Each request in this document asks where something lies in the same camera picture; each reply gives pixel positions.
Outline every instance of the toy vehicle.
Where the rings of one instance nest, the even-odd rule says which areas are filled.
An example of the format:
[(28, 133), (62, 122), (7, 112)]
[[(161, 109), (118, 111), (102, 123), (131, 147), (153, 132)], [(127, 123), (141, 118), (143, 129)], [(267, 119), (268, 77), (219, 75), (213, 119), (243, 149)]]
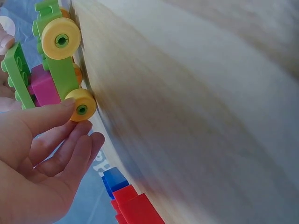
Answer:
[(30, 73), (21, 44), (16, 42), (1, 63), (2, 70), (8, 72), (8, 84), (15, 88), (15, 98), (22, 102), (22, 109), (75, 98), (71, 120), (89, 119), (96, 111), (96, 101), (81, 88), (82, 72), (72, 58), (81, 43), (81, 32), (69, 13), (59, 7), (58, 0), (36, 3), (35, 10), (39, 15), (32, 32), (43, 63)]

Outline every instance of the building block toy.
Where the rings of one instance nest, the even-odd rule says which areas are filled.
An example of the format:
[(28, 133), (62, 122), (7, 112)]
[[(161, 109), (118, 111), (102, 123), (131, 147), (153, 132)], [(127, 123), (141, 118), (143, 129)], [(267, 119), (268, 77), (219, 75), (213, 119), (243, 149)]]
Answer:
[(33, 21), (32, 32), (37, 37), (37, 50), (43, 63), (33, 68), (31, 79), (21, 45), (15, 43), (1, 64), (2, 70), (9, 74), (8, 83), (15, 88), (15, 97), (22, 101), (23, 109), (74, 98), (71, 120), (87, 120), (95, 113), (97, 104), (92, 94), (81, 88), (82, 72), (73, 60), (81, 43), (81, 32), (58, 0), (36, 3), (35, 10), (39, 14)]
[(116, 213), (121, 214), (121, 210), (118, 208), (118, 203), (115, 199), (111, 201), (111, 204), (114, 210), (116, 211)]
[(118, 188), (117, 183), (128, 181), (116, 167), (105, 171), (102, 177), (108, 194), (113, 194), (111, 204), (117, 213), (118, 224), (165, 224), (145, 194), (138, 195), (131, 184), (111, 191), (107, 179)]
[(122, 189), (113, 192), (113, 196), (118, 204), (123, 204), (128, 200), (138, 196), (134, 187), (130, 184)]
[(115, 192), (129, 185), (127, 179), (116, 167), (104, 171), (104, 177), (112, 192)]
[(38, 65), (31, 70), (31, 88), (39, 106), (59, 104), (60, 97), (51, 73), (45, 71), (42, 65)]
[(1, 62), (1, 68), (4, 72), (8, 72), (8, 85), (15, 88), (15, 99), (22, 102), (22, 108), (34, 108), (33, 99), (27, 90), (31, 74), (20, 43), (15, 43), (7, 51)]
[(125, 217), (122, 214), (117, 214), (115, 216), (115, 219), (117, 220), (118, 224), (128, 224)]
[(103, 181), (103, 183), (104, 183), (104, 186), (105, 186), (105, 188), (106, 188), (106, 191), (107, 191), (109, 197), (113, 200), (113, 199), (114, 199), (114, 196), (113, 196), (112, 191), (111, 191), (111, 189), (110, 189), (110, 187), (109, 187), (109, 185), (108, 185), (108, 183), (107, 183), (107, 181), (106, 181), (105, 176), (102, 177), (102, 181)]
[(119, 204), (119, 209), (128, 224), (165, 224), (145, 194)]
[(43, 57), (44, 69), (50, 70), (63, 100), (69, 92), (79, 88), (71, 56), (80, 45), (81, 32), (73, 20), (63, 17), (65, 10), (59, 7), (57, 0), (36, 3), (35, 9), (39, 16), (33, 22), (32, 31), (38, 37), (37, 49)]

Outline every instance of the magenta block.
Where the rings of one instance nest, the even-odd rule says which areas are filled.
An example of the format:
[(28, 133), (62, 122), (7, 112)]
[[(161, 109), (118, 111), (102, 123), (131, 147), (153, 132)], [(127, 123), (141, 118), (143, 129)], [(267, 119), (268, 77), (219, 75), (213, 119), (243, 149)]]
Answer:
[(57, 93), (53, 78), (43, 65), (34, 67), (31, 71), (31, 87), (39, 106), (59, 104), (60, 97)]

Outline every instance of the light wood grain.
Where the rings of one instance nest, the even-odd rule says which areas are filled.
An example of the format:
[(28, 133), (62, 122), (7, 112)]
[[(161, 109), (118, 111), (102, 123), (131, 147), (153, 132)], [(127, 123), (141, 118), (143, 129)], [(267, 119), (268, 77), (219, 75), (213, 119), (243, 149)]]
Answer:
[(105, 150), (168, 224), (299, 222), (298, 4), (73, 0)]

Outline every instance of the toy wheel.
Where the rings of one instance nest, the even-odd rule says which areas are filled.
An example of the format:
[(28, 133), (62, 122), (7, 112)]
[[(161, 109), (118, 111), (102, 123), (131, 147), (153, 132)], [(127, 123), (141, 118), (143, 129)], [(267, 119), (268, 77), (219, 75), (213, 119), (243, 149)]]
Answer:
[(65, 99), (68, 98), (75, 98), (76, 100), (76, 110), (71, 116), (72, 121), (80, 122), (87, 120), (95, 113), (97, 104), (88, 90), (75, 89), (67, 94)]
[(74, 70), (76, 73), (77, 81), (78, 81), (79, 85), (81, 85), (81, 83), (83, 81), (82, 71), (81, 71), (80, 67), (78, 65), (76, 65), (75, 63), (73, 63), (73, 66), (74, 66)]
[(71, 57), (81, 42), (81, 32), (75, 22), (57, 18), (49, 22), (42, 33), (44, 53), (54, 60)]
[(63, 16), (64, 18), (69, 18), (69, 19), (71, 18), (70, 13), (69, 13), (65, 8), (60, 7), (60, 11), (61, 11), (62, 16)]

